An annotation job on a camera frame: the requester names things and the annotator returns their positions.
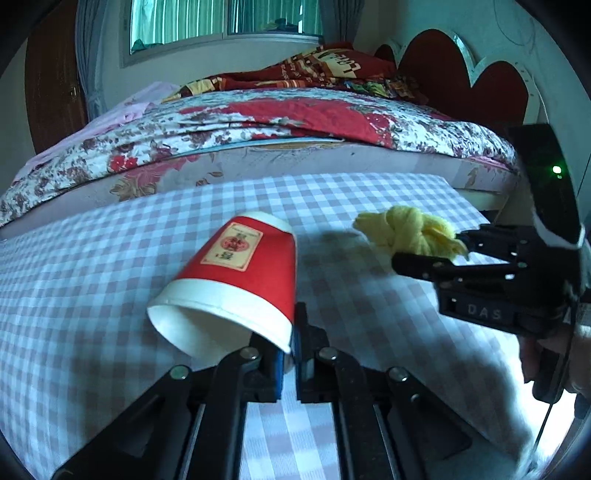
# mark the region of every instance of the red emblem on label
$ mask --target red emblem on label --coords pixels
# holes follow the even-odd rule
[[[230,252],[242,252],[248,249],[248,242],[237,236],[227,236],[222,239],[220,245],[224,250],[230,250]]]

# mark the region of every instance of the paper cup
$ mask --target paper cup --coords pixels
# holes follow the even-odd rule
[[[264,212],[232,218],[148,305],[174,346],[208,364],[256,332],[290,353],[296,243],[289,223]]]

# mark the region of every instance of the gingham tablecloth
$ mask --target gingham tablecloth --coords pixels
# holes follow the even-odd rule
[[[517,341],[440,316],[430,283],[395,275],[351,228],[393,204],[458,231],[485,222],[440,177],[313,175],[156,194],[1,243],[0,430],[46,480],[173,365],[208,366],[162,338],[146,305],[228,219],[263,210],[293,225],[297,297],[333,346],[368,367],[405,366],[517,458],[541,423],[525,413]],[[330,407],[296,402],[293,373],[280,403],[249,405],[243,445],[245,480],[339,475]]]

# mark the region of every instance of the crumpled yellow cloth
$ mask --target crumpled yellow cloth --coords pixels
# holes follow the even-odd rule
[[[416,207],[398,205],[383,213],[363,212],[353,222],[353,228],[390,255],[404,252],[450,260],[457,255],[468,255],[466,246],[456,239],[447,220]]]

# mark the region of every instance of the cup label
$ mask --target cup label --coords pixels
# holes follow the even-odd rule
[[[232,222],[201,259],[203,265],[218,265],[244,272],[260,243],[262,232]]]

